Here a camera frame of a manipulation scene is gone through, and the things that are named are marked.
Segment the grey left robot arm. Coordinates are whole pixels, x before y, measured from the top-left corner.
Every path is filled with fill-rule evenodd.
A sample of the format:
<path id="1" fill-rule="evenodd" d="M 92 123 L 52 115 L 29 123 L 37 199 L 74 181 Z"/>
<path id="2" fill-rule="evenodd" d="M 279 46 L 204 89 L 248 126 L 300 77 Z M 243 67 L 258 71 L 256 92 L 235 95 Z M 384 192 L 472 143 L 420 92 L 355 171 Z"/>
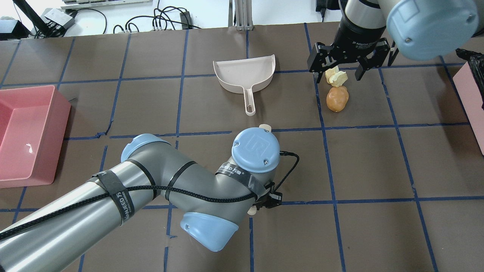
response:
<path id="1" fill-rule="evenodd" d="M 1 232 L 2 272 L 58 272 L 80 258 L 110 232 L 158 198 L 177 208 L 180 227 L 196 243 L 213 252 L 223 249 L 243 224 L 250 208 L 280 205 L 277 171 L 283 157 L 296 158 L 302 170 L 290 179 L 295 185 L 320 181 L 327 174 L 316 128 L 277 128 L 266 124 L 242 130 L 234 142 L 231 131 L 209 131 L 209 124 L 225 120 L 218 113 L 211 121 L 198 120 L 201 131 L 179 131 L 184 111 L 195 119 L 207 110 L 208 99 L 225 97 L 214 76 L 184 75 L 161 79 L 117 79 L 99 82 L 23 86 L 1 91 L 2 110 L 11 114 L 1 145 L 1 180 L 33 161 L 29 176 L 56 174 L 63 146 L 83 147 L 94 139 L 64 139 L 71 103 L 86 98 L 90 110 L 104 107 L 118 115 L 115 121 L 173 124 L 165 134 L 116 135 L 131 142 L 121 161 L 88 177 L 79 187 L 52 201 Z"/>

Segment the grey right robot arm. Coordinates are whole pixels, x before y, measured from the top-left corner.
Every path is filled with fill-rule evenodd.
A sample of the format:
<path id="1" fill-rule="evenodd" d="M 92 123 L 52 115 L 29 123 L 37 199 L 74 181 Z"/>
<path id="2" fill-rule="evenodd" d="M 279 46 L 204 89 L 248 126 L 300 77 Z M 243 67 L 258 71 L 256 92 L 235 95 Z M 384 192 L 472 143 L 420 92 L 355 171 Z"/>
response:
<path id="1" fill-rule="evenodd" d="M 318 82 L 340 64 L 358 63 L 360 80 L 398 53 L 416 61 L 444 56 L 483 30 L 482 0 L 332 0 L 331 8 L 342 13 L 334 41 L 316 42 L 307 60 Z"/>

